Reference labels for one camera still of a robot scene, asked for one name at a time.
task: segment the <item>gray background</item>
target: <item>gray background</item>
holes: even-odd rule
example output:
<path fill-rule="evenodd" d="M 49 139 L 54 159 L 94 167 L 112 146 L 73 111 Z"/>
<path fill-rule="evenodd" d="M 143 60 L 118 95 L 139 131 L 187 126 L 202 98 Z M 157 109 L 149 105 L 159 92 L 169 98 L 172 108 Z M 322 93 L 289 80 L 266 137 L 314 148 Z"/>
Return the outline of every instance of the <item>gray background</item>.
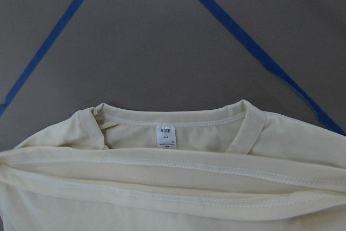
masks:
<path fill-rule="evenodd" d="M 346 130 L 345 0 L 215 0 Z M 0 0 L 0 98 L 72 0 Z M 206 110 L 246 99 L 325 128 L 198 0 L 85 0 L 0 117 L 0 150 L 102 102 Z"/>

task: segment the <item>cream shirt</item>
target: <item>cream shirt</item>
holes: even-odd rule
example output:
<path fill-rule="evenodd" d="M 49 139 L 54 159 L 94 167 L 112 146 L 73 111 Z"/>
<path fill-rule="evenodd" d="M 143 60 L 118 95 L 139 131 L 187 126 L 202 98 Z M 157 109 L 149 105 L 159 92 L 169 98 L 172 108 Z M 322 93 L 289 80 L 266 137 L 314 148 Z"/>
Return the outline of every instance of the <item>cream shirt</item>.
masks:
<path fill-rule="evenodd" d="M 346 137 L 240 100 L 101 103 L 0 152 L 4 230 L 346 230 Z"/>

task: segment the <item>white tag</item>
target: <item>white tag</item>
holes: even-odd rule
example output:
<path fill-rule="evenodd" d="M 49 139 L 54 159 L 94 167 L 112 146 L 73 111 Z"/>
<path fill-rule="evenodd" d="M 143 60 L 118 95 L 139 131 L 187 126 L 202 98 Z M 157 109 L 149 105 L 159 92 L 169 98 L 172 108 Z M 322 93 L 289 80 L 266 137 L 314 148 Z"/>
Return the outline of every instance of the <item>white tag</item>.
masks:
<path fill-rule="evenodd" d="M 165 149 L 177 149 L 174 127 L 157 127 L 157 146 Z"/>

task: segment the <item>blue tape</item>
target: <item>blue tape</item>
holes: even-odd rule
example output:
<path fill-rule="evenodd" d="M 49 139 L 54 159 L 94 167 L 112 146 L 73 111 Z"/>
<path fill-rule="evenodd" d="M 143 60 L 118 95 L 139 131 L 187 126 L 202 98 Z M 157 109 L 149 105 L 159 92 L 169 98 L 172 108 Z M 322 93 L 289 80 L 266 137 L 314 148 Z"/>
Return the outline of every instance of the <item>blue tape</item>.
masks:
<path fill-rule="evenodd" d="M 318 120 L 329 130 L 346 136 L 346 133 L 309 97 L 292 78 L 214 1 L 199 0 L 221 24 L 270 72 L 291 87 L 313 110 Z"/>
<path fill-rule="evenodd" d="M 84 0 L 73 0 L 70 6 L 67 8 L 63 16 L 60 18 L 58 23 L 53 28 L 52 32 L 49 34 L 47 39 L 44 41 L 44 43 L 41 45 L 39 50 L 36 52 L 28 66 L 24 69 L 23 73 L 20 75 L 20 77 L 17 79 L 14 86 L 11 88 L 9 93 L 6 95 L 5 103 L 0 104 L 0 116 L 4 113 L 8 105 L 12 102 L 14 97 L 17 95 L 18 91 L 21 89 L 21 87 L 24 85 L 24 83 L 27 81 L 33 70 L 37 67 L 39 62 L 42 60 L 43 56 L 47 53 L 47 51 L 50 49 L 50 47 L 53 45 L 56 38 L 59 36 L 59 34 L 62 32 L 62 30 L 65 28 L 67 23 L 70 21 L 71 17 L 75 14 L 77 9 L 80 7 L 80 5 L 83 3 Z"/>

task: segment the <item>blue tape strip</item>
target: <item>blue tape strip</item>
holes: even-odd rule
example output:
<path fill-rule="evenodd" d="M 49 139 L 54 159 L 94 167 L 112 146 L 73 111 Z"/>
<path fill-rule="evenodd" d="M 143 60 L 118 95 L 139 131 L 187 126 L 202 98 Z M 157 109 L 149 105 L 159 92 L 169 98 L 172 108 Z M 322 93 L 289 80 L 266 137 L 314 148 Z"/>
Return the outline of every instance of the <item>blue tape strip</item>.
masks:
<path fill-rule="evenodd" d="M 318 120 L 329 130 L 345 135 L 346 133 L 324 112 L 315 101 L 312 100 L 291 77 L 269 57 L 258 44 L 214 1 L 199 0 L 214 16 L 223 24 L 223 26 L 232 33 L 244 47 L 256 57 L 260 63 L 270 72 L 283 80 L 291 87 L 313 110 Z"/>
<path fill-rule="evenodd" d="M 39 50 L 36 52 L 28 66 L 24 69 L 23 73 L 20 75 L 20 77 L 17 79 L 14 86 L 11 88 L 9 93 L 6 95 L 5 103 L 0 104 L 0 116 L 4 113 L 8 105 L 12 102 L 14 97 L 17 95 L 18 91 L 21 89 L 21 87 L 24 85 L 24 83 L 27 81 L 33 70 L 36 68 L 36 66 L 39 64 L 43 56 L 47 53 L 49 48 L 52 46 L 56 38 L 59 36 L 59 34 L 62 32 L 62 30 L 65 28 L 67 23 L 70 21 L 71 17 L 75 14 L 79 6 L 83 3 L 84 0 L 73 0 L 70 6 L 67 8 L 64 15 L 60 18 L 58 23 L 53 28 L 52 32 L 49 34 L 47 39 L 44 41 L 44 43 L 41 45 Z"/>

